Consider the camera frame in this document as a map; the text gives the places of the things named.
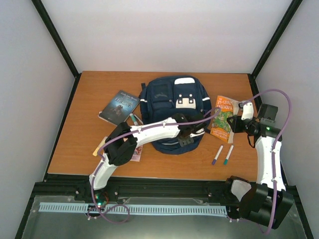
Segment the orange treehouse paperback book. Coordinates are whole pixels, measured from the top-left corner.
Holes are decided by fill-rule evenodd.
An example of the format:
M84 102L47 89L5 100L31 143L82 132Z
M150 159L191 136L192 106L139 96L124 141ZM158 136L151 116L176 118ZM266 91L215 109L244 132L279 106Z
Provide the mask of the orange treehouse paperback book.
M215 106L220 108L220 113L212 120L210 134L225 143L231 144L233 143L234 133L227 119L238 113L238 101L225 96L217 96Z

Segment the navy blue student backpack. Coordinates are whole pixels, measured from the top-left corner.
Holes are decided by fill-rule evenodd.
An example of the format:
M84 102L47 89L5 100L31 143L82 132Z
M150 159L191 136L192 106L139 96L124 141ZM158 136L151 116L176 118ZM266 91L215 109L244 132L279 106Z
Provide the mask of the navy blue student backpack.
M140 112L144 124L155 123L174 114L211 115L210 97L200 81L188 75L156 78L148 85L142 84ZM153 147L164 154L179 155L195 150L203 138L203 133L192 137L194 143L181 147L178 137L152 142Z

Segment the dark blue Wuthering Heights book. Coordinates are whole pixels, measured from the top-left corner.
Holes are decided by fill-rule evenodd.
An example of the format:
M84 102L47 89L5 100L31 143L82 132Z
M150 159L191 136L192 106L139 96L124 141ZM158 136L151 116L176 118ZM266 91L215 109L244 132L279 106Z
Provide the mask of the dark blue Wuthering Heights book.
M120 90L106 107L99 112L98 117L114 125L119 125L128 119L139 102L139 97Z

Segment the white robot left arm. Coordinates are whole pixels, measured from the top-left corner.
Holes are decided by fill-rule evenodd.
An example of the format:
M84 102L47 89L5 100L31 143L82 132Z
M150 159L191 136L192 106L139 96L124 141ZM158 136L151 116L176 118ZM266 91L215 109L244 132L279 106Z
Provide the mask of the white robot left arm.
M120 123L98 150L101 160L89 176L86 194L92 200L103 197L104 187L117 167L128 163L137 147L155 143L156 149L166 154L182 154L194 150L205 133L210 119L202 114L185 116L174 114L162 121L129 126Z

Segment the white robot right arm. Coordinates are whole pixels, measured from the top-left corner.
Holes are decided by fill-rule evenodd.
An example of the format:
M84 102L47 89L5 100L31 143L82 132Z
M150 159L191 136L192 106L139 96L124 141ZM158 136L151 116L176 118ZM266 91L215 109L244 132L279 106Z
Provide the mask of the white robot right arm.
M257 151L258 172L254 185L240 177L227 179L230 194L239 201L239 216L263 226L277 229L293 204L286 191L282 174L280 150L282 134L275 127L276 106L262 104L254 116L251 102L240 102L242 115L227 118L233 133L246 133L250 146Z

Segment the purple capped white marker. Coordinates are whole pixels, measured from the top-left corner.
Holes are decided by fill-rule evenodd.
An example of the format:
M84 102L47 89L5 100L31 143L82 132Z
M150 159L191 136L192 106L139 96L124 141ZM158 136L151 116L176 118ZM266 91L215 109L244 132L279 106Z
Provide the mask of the purple capped white marker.
M219 147L219 149L218 149L218 151L217 151L217 153L216 153L216 155L215 155L215 157L214 157L214 159L213 159L213 161L212 161L212 165L215 165L215 163L216 163L216 161L217 161L217 159L218 159L218 157L219 157L219 155L220 155L222 149L223 149L223 145L221 145L221 146Z

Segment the green capped white marker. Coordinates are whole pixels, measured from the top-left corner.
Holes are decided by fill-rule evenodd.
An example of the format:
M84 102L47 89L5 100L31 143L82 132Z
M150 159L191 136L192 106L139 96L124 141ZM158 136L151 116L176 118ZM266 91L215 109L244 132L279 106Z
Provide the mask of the green capped white marker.
M228 160L229 160L229 158L230 158L230 155L231 155L231 153L232 153L232 151L233 151L233 148L234 148L234 145L232 144L232 145L230 146L229 150L228 150L228 153L227 153L225 159L224 159L224 162L223 162L224 165L227 165Z

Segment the white green glue stick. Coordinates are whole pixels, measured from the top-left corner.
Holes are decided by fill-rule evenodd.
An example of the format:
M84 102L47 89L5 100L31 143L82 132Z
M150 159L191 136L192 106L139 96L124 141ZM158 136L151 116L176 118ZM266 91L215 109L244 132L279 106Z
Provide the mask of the white green glue stick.
M133 113L130 114L130 118L133 121L134 125L139 125Z

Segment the yellow highlighter pen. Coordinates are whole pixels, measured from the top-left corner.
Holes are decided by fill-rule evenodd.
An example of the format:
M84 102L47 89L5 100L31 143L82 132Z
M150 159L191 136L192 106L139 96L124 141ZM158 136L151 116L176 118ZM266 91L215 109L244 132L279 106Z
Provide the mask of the yellow highlighter pen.
M102 155L103 154L103 152L100 149L106 143L106 139L107 139L107 136L102 139L102 141L99 143L99 145L94 150L93 156L97 157L98 155Z

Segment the black frame post right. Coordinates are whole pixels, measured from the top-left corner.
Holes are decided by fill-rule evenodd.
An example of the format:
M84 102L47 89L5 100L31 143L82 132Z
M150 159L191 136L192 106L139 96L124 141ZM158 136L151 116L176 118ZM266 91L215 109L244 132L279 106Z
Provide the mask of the black frame post right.
M259 61L257 62L254 70L252 71L251 75L254 80L256 80L257 76L263 69L264 65L266 64L267 60L269 59L272 51L276 47L277 43L279 42L281 36L285 32L286 28L288 27L290 21L294 17L295 13L297 12L299 6L303 0L292 0L289 7L287 8L285 14L283 15L280 23L278 24L274 34L272 35L269 43L267 44L264 52L262 53Z

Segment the black frame post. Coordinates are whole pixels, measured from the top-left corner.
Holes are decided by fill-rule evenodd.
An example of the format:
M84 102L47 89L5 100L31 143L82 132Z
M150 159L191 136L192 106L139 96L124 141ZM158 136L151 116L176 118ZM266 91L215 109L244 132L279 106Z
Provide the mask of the black frame post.
M53 39L55 45L57 46L60 54L62 55L65 63L67 64L72 76L77 79L80 75L78 72L68 50L66 49L51 17L49 16L43 2L41 0L31 0L33 3L36 11L38 12L42 22L44 23L45 27L47 28L51 38Z
M283 15L280 23L278 24L274 34L272 35L269 43L267 44L264 52L262 53L259 61L257 62L254 70L252 71L251 75L254 80L256 80L257 76L263 69L264 65L266 64L267 60L269 59L272 51L276 47L277 43L279 42L281 36L285 32L286 28L288 27L290 21L294 17L295 13L297 12L299 6L303 0L292 0L289 7L287 8L285 14Z

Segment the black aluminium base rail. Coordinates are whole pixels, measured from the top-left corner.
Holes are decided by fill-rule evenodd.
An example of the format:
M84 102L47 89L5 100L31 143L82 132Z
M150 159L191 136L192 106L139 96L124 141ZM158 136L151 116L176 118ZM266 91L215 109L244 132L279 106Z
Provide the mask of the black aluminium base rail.
M103 201L119 202L121 198L193 198L223 205L238 205L235 196L227 192L224 181L191 181L147 178L111 177L107 186L94 192ZM92 202L87 176L48 174L34 185L31 197L73 196L76 201Z

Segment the black frame post left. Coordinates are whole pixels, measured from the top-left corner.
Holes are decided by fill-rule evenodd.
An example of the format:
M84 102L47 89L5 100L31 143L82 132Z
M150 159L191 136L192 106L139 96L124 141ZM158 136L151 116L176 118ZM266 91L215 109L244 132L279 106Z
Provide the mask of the black frame post left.
M60 54L62 55L65 63L67 64L72 76L77 79L80 75L78 72L68 50L66 49L51 17L49 16L43 2L41 0L31 0L33 3L36 11L38 12L42 22L44 23L45 27L47 28L51 38L53 39L55 45L57 46Z

